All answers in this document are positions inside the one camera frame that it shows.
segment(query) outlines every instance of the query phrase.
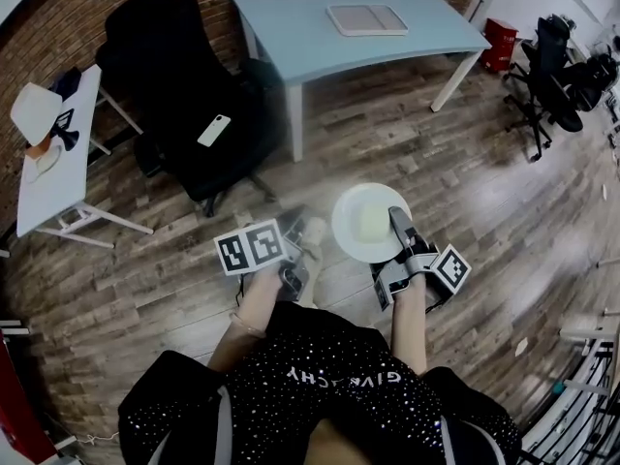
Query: light blue desk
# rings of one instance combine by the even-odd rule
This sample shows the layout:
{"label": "light blue desk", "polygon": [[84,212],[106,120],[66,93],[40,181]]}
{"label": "light blue desk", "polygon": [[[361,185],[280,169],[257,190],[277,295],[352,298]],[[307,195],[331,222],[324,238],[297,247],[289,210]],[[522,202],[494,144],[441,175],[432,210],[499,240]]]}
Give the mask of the light blue desk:
{"label": "light blue desk", "polygon": [[[439,110],[490,47],[444,0],[233,0],[252,58],[273,64],[286,87],[294,160],[303,156],[303,83],[389,60],[469,52],[432,103]],[[390,5],[406,36],[345,37],[327,15],[330,5]]]}

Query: desk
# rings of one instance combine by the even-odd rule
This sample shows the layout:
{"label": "desk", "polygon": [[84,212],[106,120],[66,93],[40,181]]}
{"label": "desk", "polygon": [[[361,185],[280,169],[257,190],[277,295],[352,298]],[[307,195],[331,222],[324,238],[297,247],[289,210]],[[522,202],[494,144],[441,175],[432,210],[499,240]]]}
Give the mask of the desk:
{"label": "desk", "polygon": [[[74,241],[113,248],[112,243],[98,241],[74,234],[98,219],[107,219],[122,226],[153,234],[153,230],[134,224],[120,217],[84,203],[86,198],[86,172],[88,165],[88,145],[97,104],[101,69],[92,66],[85,71],[76,93],[62,104],[62,112],[74,109],[69,131],[78,131],[79,139],[71,151],[65,151],[59,137],[52,138],[52,146],[59,145],[62,153],[58,162],[34,182],[28,182],[29,174],[36,170],[35,162],[24,156],[17,204],[17,236],[22,237],[32,231],[48,233]],[[78,220],[67,224],[63,214],[75,210]],[[41,227],[46,221],[56,218],[60,229]]]}
{"label": "desk", "polygon": [[[431,108],[439,110],[489,42],[444,0],[233,0],[248,52],[270,61],[286,88],[294,160],[303,156],[304,82],[389,60],[468,52]],[[341,35],[330,5],[389,5],[409,27],[405,36]]]}

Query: red brick wall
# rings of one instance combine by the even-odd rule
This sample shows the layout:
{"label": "red brick wall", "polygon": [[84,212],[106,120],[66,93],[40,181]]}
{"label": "red brick wall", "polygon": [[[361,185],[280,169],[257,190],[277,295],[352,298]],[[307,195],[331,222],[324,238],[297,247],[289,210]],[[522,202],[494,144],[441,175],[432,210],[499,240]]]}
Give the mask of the red brick wall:
{"label": "red brick wall", "polygon": [[[106,16],[124,0],[26,0],[0,28],[0,233],[16,218],[24,141],[10,117],[19,89],[49,85],[59,72],[93,63],[105,41]],[[199,0],[211,45],[227,66],[245,52],[231,0]],[[470,0],[447,0],[464,11]],[[123,128],[113,112],[98,112],[98,134]]]}

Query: white smartphone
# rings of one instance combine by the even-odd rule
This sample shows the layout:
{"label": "white smartphone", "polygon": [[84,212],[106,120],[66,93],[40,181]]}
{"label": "white smartphone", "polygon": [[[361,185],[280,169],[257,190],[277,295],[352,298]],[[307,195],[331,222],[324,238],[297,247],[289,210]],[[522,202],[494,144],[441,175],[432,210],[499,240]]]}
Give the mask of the white smartphone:
{"label": "white smartphone", "polygon": [[198,138],[198,143],[211,146],[229,125],[229,122],[231,119],[226,115],[217,115]]}

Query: forearm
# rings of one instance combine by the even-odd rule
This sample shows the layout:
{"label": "forearm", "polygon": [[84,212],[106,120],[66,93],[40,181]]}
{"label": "forearm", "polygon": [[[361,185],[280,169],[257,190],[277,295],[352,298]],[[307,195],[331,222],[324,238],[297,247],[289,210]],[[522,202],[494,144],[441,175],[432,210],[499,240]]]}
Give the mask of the forearm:
{"label": "forearm", "polygon": [[391,352],[418,375],[426,372],[426,279],[414,276],[405,291],[396,294],[391,321]]}
{"label": "forearm", "polygon": [[264,338],[281,287],[277,273],[264,272],[255,276],[231,325],[215,348],[207,364],[209,368],[218,372],[232,370]]}

